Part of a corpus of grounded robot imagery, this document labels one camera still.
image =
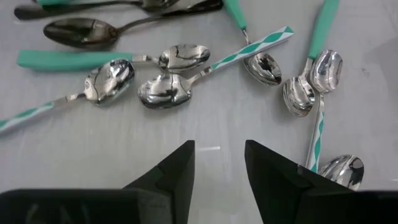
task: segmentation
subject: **white table surface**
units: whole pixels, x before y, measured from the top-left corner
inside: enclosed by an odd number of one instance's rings
[[[18,51],[73,50],[48,40],[52,19],[21,22],[14,6],[0,1],[0,118],[77,93],[86,72],[33,72],[16,65]],[[181,0],[186,6],[193,0]],[[283,26],[295,35],[270,49],[283,79],[301,72],[322,0],[240,0],[252,40]],[[146,16],[134,8],[80,13],[114,26]],[[244,47],[225,9],[133,29],[115,51],[158,55],[171,45],[192,43],[211,50],[208,65]],[[341,0],[325,49],[344,59],[338,89],[325,96],[321,164],[356,154],[365,164],[361,190],[398,189],[398,1]],[[303,164],[316,111],[289,114],[282,86],[255,81],[237,63],[194,87],[186,105],[153,111],[141,105],[137,88],[155,77],[155,66],[137,66],[131,91],[109,108],[79,102],[65,111],[0,137],[0,192],[16,188],[121,188],[148,171],[186,140],[196,140],[195,185],[189,223],[262,223],[244,162],[244,142],[253,139]]]

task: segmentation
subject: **cutlery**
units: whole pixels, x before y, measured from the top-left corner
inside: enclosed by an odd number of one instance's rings
[[[249,45],[250,40],[246,31],[246,21],[238,0],[224,0],[224,4],[237,23],[238,28],[242,30],[246,43]],[[279,85],[282,81],[282,74],[278,64],[265,52],[260,52],[252,57],[245,58],[243,64],[248,72],[261,83],[275,86]]]
[[[338,9],[339,0],[324,0],[312,34],[312,42],[302,74],[287,80],[283,85],[283,96],[288,110],[295,116],[308,115],[315,102],[313,88],[307,81],[313,61],[320,53],[331,23]]]
[[[24,121],[35,118],[46,111],[61,108],[65,104],[80,98],[86,98],[97,106],[111,103],[127,90],[134,76],[135,70],[129,60],[116,59],[110,61],[88,75],[83,93],[50,101],[42,106],[19,113],[11,119],[0,120],[0,133],[14,129]]]
[[[358,190],[364,172],[364,164],[360,158],[354,155],[342,155],[326,163],[319,170],[319,175],[350,190]]]
[[[308,150],[306,168],[313,172],[318,172],[319,157],[321,151],[321,138],[323,133],[323,119],[325,118],[325,102],[324,93],[331,92],[336,89],[341,75],[341,67],[343,59],[333,50],[324,50],[321,52],[314,62],[311,72],[309,73],[309,81],[316,89],[315,93],[319,95],[319,105],[317,121],[314,128],[311,146]]]
[[[161,12],[174,5],[179,0],[114,0],[85,4],[65,4],[61,1],[39,0],[40,5],[21,5],[14,9],[14,15],[20,20],[43,19],[52,16],[61,16],[68,13],[80,12],[102,6],[128,5],[137,6],[146,12]]]
[[[189,79],[177,74],[161,74],[157,78],[142,84],[138,89],[138,97],[142,104],[150,109],[166,109],[181,105],[191,98],[192,85],[199,78],[279,44],[292,35],[292,29],[284,27],[212,66],[205,68]]]
[[[21,50],[17,64],[34,70],[71,71],[96,68],[116,58],[127,58],[133,63],[152,62],[171,73],[182,73],[203,65],[210,50],[201,45],[181,44],[165,50],[160,56],[134,55],[117,52],[52,52]]]
[[[115,28],[106,22],[96,19],[60,19],[45,26],[44,35],[51,40],[71,47],[99,49],[113,45],[124,31],[134,26],[138,26],[146,22],[162,21],[180,16],[217,11],[222,7],[222,1],[207,0],[199,2],[193,6],[189,6],[186,9],[130,22],[120,28]]]

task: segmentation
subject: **silverware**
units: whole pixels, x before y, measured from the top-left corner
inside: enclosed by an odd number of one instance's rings
[[[152,62],[166,72],[182,73],[203,65],[210,51],[201,45],[181,44],[165,50],[160,56],[134,55],[119,52],[52,52],[21,50],[17,64],[34,70],[71,71],[96,68],[115,58],[127,58],[133,63]]]
[[[323,47],[338,5],[339,0],[324,1],[312,34],[310,51],[304,70],[300,76],[287,80],[283,85],[285,104],[288,110],[298,117],[306,116],[315,102],[313,88],[308,84],[307,75],[310,73],[313,61]]]
[[[179,0],[115,0],[93,2],[85,4],[54,4],[54,5],[21,5],[14,9],[14,15],[20,20],[42,19],[52,16],[60,16],[73,12],[80,12],[96,7],[128,5],[137,6],[146,12],[160,12],[174,5]]]
[[[61,108],[65,104],[80,98],[86,98],[95,105],[102,106],[114,101],[132,83],[135,70],[132,63],[125,59],[116,59],[97,68],[85,80],[83,93],[73,94],[50,101],[42,106],[26,110],[11,119],[0,120],[0,133],[8,131],[38,115]]]
[[[99,49],[113,45],[120,35],[140,24],[165,19],[189,16],[222,9],[223,3],[219,0],[199,2],[186,9],[155,15],[145,19],[130,22],[120,28],[115,28],[106,22],[96,19],[73,18],[60,19],[44,27],[44,35],[60,44],[71,47]]]
[[[354,155],[338,156],[326,163],[319,174],[351,190],[358,190],[364,175],[362,160]]]
[[[309,81],[318,91],[319,106],[317,121],[311,140],[311,146],[308,150],[306,166],[313,172],[318,171],[318,163],[321,151],[321,139],[323,133],[323,119],[325,117],[324,93],[328,93],[336,89],[341,75],[341,67],[343,59],[333,50],[324,50],[321,52],[313,64],[309,74]]]
[[[150,109],[166,109],[181,105],[191,98],[192,85],[199,78],[209,75],[217,69],[231,65],[238,60],[250,57],[272,45],[281,43],[291,35],[293,35],[293,31],[289,27],[284,27],[268,35],[265,39],[248,45],[239,52],[205,68],[188,79],[176,74],[161,74],[157,78],[142,84],[138,89],[138,97],[142,104]]]
[[[251,44],[246,31],[246,21],[238,0],[223,0],[228,12],[232,15],[239,29],[242,30],[246,43]],[[279,85],[282,73],[276,61],[267,53],[260,52],[252,57],[245,58],[243,64],[248,72],[262,83],[270,86]]]

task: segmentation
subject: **black spoon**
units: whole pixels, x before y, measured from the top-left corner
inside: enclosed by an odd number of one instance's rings
[[[179,0],[115,0],[86,4],[61,4],[51,6],[21,5],[14,9],[14,15],[20,20],[42,19],[73,12],[80,12],[95,7],[112,6],[117,4],[137,6],[146,12],[160,12],[174,5],[178,1]]]
[[[120,28],[115,28],[96,19],[60,19],[45,26],[44,35],[63,45],[83,49],[99,49],[113,45],[124,31],[139,24],[218,11],[222,7],[222,0],[206,0],[186,9],[130,22]]]

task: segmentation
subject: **metal spoon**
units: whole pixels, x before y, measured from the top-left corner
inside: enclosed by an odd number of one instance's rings
[[[0,120],[0,133],[15,128],[24,121],[55,108],[60,108],[70,101],[86,98],[97,106],[114,101],[132,83],[135,69],[129,60],[116,59],[97,68],[85,80],[83,93],[73,94],[50,101],[42,106],[26,110],[11,119]]]
[[[60,4],[53,5],[21,5],[14,9],[14,15],[20,20],[42,19],[52,16],[60,16],[73,12],[80,12],[101,6],[130,5],[137,6],[146,12],[160,12],[174,5],[179,0],[115,0],[104,2],[93,2],[85,4],[65,4],[65,1],[59,1]]]
[[[146,22],[217,11],[222,7],[223,3],[219,0],[207,0],[183,10],[130,22],[120,28],[115,28],[106,22],[96,19],[60,19],[45,26],[44,35],[60,44],[71,47],[98,49],[113,45],[124,31],[134,26]]]
[[[308,84],[307,75],[326,40],[338,5],[339,0],[324,1],[312,34],[310,52],[304,70],[300,76],[287,80],[283,85],[285,104],[288,110],[298,117],[306,116],[315,102],[313,88]]]
[[[293,35],[293,31],[289,27],[284,27],[268,35],[265,39],[248,45],[239,52],[205,68],[202,72],[189,79],[176,74],[161,74],[157,78],[142,84],[138,89],[138,97],[142,104],[150,109],[166,109],[181,105],[191,98],[192,85],[199,78],[281,43],[291,35]]]
[[[246,31],[246,21],[243,11],[237,0],[223,0],[229,13],[234,18],[238,27],[242,30],[246,43],[251,42]],[[276,61],[267,53],[260,52],[252,57],[245,58],[243,64],[248,72],[261,83],[275,86],[282,81],[282,73]]]
[[[17,64],[34,70],[71,71],[93,69],[115,58],[128,58],[133,63],[152,62],[171,73],[182,73],[203,65],[210,50],[201,45],[181,44],[165,50],[160,56],[133,55],[117,52],[51,52],[21,50]]]
[[[327,162],[319,174],[329,180],[343,185],[350,190],[358,190],[364,175],[362,160],[354,155],[338,156]]]
[[[341,75],[343,59],[333,50],[325,50],[319,54],[310,72],[310,83],[318,90],[319,106],[317,121],[311,140],[311,146],[308,150],[307,167],[313,172],[318,171],[319,156],[321,151],[321,139],[323,132],[323,119],[325,117],[324,93],[336,89]]]

